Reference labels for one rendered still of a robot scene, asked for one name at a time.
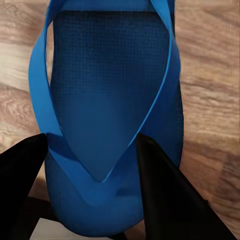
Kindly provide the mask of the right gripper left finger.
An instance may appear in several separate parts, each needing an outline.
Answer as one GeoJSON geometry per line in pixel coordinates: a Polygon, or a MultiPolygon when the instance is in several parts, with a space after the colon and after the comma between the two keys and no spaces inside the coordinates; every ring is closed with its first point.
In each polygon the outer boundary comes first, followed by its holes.
{"type": "Polygon", "coordinates": [[[8,240],[48,151],[42,133],[0,154],[0,240],[8,240]]]}

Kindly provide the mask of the sandal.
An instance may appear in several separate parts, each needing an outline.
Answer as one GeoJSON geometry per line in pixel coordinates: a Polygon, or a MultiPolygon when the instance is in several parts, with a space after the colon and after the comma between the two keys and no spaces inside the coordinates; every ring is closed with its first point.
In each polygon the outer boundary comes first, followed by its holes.
{"type": "Polygon", "coordinates": [[[49,200],[68,230],[103,238],[144,220],[137,133],[152,137],[180,168],[180,72],[175,0],[50,0],[28,82],[48,144],[49,200]]]}

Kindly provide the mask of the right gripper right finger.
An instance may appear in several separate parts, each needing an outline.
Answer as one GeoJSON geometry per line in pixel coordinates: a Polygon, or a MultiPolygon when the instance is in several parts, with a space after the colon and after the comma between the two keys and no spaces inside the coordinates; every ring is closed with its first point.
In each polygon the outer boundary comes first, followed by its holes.
{"type": "Polygon", "coordinates": [[[238,240],[152,137],[136,154],[146,240],[238,240]]]}

